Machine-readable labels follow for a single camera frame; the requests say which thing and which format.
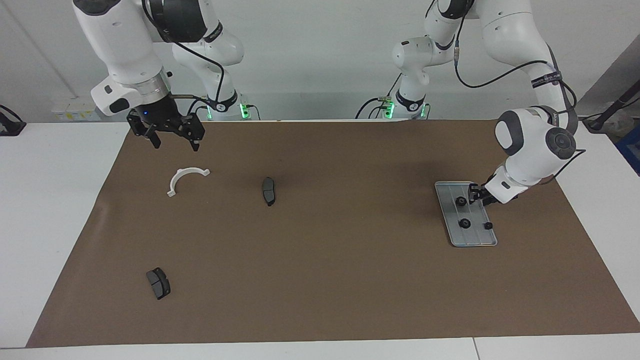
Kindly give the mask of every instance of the white plastic handle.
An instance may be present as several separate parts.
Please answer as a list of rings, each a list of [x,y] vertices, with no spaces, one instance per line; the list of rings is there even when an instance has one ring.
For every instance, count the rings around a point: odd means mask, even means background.
[[[169,197],[174,197],[175,196],[175,185],[178,183],[178,180],[180,180],[185,175],[188,175],[188,174],[200,174],[202,176],[208,176],[210,173],[211,172],[209,171],[209,169],[202,170],[201,168],[196,168],[196,167],[178,169],[178,171],[173,176],[173,179],[171,179],[171,183],[169,185],[169,189],[170,190],[166,194],[169,195]]]

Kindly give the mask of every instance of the brown mat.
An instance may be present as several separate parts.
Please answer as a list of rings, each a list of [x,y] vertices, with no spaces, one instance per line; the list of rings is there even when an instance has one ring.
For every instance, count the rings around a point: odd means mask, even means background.
[[[129,136],[28,346],[640,332],[556,184],[490,208],[498,247],[449,245],[434,183],[486,179],[494,124],[208,124],[196,154]]]

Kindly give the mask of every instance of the black screw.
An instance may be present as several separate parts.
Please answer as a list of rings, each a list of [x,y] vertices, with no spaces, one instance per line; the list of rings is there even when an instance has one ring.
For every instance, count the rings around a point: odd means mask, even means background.
[[[466,205],[467,205],[467,199],[466,199],[466,198],[464,198],[464,197],[462,197],[462,196],[461,196],[461,197],[458,197],[458,198],[456,199],[456,205],[461,206],[461,207],[462,207],[462,206],[466,206]]]
[[[468,229],[469,227],[471,227],[471,221],[464,218],[458,222],[458,225],[460,225],[460,227],[463,229]]]

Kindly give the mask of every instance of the green light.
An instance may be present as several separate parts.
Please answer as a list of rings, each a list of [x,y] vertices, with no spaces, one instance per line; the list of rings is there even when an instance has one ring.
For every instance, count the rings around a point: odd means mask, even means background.
[[[390,102],[387,106],[387,110],[385,111],[385,117],[387,119],[392,119],[394,117],[394,110],[396,109],[396,104]]]
[[[251,114],[249,114],[249,109],[246,108],[246,105],[244,104],[240,104],[240,111],[242,112],[242,118],[243,119],[247,119],[248,117],[251,116]]]

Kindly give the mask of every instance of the black round knob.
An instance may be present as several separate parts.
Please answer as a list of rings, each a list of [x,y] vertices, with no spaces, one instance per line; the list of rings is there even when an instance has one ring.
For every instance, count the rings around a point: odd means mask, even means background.
[[[462,196],[458,197],[456,199],[456,205],[458,205],[458,206],[466,206],[467,205],[467,199],[462,197]]]
[[[469,227],[471,227],[471,221],[469,219],[464,218],[460,220],[460,222],[458,222],[458,225],[460,225],[460,227],[463,229],[468,229]]]

